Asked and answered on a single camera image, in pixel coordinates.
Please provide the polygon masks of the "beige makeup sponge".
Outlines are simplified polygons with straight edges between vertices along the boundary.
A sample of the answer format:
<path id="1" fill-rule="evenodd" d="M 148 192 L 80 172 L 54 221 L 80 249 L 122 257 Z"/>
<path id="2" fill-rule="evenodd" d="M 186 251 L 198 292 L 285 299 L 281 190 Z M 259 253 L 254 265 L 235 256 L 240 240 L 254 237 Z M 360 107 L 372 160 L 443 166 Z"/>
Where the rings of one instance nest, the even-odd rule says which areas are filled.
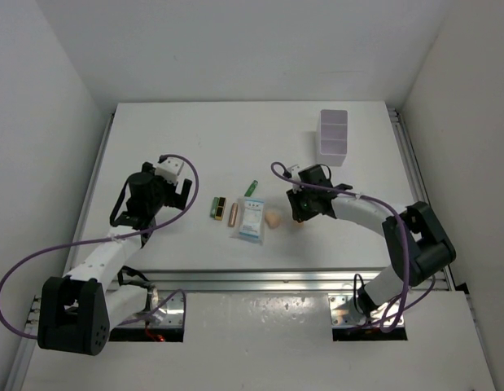
<path id="1" fill-rule="evenodd" d="M 277 210 L 268 209 L 265 212 L 265 221 L 270 229 L 276 229 L 282 223 L 282 215 Z"/>

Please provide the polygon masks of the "clear cotton pad pouch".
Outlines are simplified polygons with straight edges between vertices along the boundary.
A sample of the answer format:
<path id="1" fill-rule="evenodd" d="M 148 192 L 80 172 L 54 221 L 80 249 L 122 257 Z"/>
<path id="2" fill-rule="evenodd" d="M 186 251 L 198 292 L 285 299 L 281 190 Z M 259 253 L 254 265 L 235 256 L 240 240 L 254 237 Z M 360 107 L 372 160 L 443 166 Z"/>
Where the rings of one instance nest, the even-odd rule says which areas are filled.
<path id="1" fill-rule="evenodd" d="M 231 238 L 262 245 L 265 236 L 265 201 L 253 197 L 238 199 L 238 215 Z"/>

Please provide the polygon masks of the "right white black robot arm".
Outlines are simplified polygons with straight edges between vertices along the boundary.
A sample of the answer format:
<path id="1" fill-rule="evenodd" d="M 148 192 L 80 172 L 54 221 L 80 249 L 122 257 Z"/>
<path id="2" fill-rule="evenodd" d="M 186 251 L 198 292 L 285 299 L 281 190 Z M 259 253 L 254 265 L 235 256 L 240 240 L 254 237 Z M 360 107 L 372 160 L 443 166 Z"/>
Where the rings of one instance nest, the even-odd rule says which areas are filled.
<path id="1" fill-rule="evenodd" d="M 318 215 L 353 222 L 380 235 L 390 266 L 353 294 L 354 311 L 364 318 L 381 305 L 406 296 L 410 288 L 433 277 L 456 259 L 456 250 L 432 207 L 423 201 L 400 209 L 372 196 L 333 185 L 331 171 L 321 165 L 306 169 L 280 165 L 292 218 L 306 222 Z"/>

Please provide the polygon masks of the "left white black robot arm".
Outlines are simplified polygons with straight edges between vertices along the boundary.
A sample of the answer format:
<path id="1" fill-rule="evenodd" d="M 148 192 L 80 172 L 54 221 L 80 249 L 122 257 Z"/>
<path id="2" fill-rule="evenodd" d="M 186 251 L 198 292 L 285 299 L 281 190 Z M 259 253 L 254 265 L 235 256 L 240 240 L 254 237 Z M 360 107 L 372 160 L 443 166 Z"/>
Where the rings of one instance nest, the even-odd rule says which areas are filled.
<path id="1" fill-rule="evenodd" d="M 79 265 L 42 287 L 37 344 L 42 349 L 95 356 L 111 331 L 125 324 L 152 322 L 163 306 L 147 279 L 125 281 L 127 262 L 159 229 L 163 207 L 185 213 L 199 190 L 197 180 L 181 180 L 186 159 L 161 156 L 127 177 L 109 216 L 107 237 Z"/>

